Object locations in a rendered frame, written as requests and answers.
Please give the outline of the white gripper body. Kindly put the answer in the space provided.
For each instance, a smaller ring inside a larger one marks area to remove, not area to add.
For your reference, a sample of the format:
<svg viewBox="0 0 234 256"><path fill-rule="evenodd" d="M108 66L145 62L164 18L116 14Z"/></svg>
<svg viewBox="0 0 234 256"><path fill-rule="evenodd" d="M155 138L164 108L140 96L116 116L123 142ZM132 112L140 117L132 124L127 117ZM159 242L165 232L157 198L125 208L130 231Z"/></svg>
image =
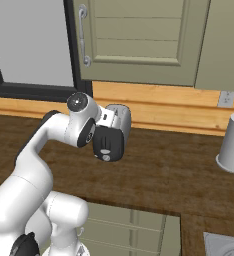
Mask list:
<svg viewBox="0 0 234 256"><path fill-rule="evenodd" d="M113 118L113 122L112 122L111 127L115 128L115 129L119 129L120 126L121 126L121 118L119 116L119 110L115 109L114 110L114 118Z"/></svg>

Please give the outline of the silver and black toaster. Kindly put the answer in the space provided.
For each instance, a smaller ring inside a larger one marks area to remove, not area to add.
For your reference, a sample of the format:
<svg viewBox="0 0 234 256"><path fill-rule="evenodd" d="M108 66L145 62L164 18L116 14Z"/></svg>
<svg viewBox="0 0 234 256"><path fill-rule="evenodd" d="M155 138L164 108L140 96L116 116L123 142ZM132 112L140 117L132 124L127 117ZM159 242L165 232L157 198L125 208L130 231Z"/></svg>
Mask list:
<svg viewBox="0 0 234 256"><path fill-rule="evenodd" d="M119 129L112 128L114 110L119 110L121 126ZM126 105L109 104L101 107L101 117L96 122L93 136L94 155L105 162L119 161L125 152L129 133L131 130L131 111Z"/></svg>

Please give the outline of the olive panelled cupboard door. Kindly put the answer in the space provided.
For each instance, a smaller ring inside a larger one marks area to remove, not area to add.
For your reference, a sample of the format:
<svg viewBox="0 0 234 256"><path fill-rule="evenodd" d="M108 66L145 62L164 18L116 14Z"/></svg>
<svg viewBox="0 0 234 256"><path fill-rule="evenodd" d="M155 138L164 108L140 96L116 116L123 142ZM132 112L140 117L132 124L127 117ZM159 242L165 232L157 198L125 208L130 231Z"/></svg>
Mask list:
<svg viewBox="0 0 234 256"><path fill-rule="evenodd" d="M79 6L83 20L83 64ZM81 78L195 85L210 0L73 0Z"/></svg>

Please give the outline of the olive lower cupboard front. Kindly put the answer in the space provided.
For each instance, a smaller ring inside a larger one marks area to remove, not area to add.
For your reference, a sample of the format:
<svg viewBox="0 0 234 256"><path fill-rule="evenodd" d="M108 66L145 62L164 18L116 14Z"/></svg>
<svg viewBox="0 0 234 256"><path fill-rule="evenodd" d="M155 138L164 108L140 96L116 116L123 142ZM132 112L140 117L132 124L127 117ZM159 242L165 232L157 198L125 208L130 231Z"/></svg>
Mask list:
<svg viewBox="0 0 234 256"><path fill-rule="evenodd" d="M181 256L180 218L89 204L80 237L91 256Z"/></svg>

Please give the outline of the dark framed window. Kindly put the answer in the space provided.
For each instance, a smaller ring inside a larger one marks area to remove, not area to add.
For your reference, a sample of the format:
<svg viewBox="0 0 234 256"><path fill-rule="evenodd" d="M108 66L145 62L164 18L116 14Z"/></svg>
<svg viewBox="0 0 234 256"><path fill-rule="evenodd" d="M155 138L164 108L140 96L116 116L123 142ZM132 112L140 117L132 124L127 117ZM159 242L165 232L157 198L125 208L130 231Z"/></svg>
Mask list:
<svg viewBox="0 0 234 256"><path fill-rule="evenodd" d="M73 0L0 0L0 97L64 102L80 75Z"/></svg>

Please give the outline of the plain olive cupboard door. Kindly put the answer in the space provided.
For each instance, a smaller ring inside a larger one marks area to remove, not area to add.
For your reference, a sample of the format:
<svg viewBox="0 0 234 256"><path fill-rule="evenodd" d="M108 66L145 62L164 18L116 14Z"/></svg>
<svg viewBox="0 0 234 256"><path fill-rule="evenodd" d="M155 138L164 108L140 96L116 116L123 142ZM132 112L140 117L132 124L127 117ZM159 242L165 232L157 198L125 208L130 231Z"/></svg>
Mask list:
<svg viewBox="0 0 234 256"><path fill-rule="evenodd" d="M211 0L195 88L234 91L234 0Z"/></svg>

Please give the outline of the grey hob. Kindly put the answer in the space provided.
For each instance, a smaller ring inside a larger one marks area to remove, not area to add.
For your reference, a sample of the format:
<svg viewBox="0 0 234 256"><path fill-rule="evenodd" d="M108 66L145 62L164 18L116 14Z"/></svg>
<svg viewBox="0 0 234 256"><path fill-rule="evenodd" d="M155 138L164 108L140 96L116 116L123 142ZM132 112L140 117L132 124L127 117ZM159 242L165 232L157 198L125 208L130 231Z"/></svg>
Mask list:
<svg viewBox="0 0 234 256"><path fill-rule="evenodd" d="M234 237L204 232L206 256L234 256Z"/></svg>

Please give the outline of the grey wall socket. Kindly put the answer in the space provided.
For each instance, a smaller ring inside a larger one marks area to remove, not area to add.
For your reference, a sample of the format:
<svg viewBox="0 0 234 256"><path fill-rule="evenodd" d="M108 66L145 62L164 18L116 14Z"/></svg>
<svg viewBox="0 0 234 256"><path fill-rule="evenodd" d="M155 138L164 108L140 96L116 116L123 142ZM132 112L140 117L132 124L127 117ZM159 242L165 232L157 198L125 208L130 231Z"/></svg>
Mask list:
<svg viewBox="0 0 234 256"><path fill-rule="evenodd" d="M218 99L218 107L221 108L232 108L234 103L234 92L232 91L221 91Z"/></svg>

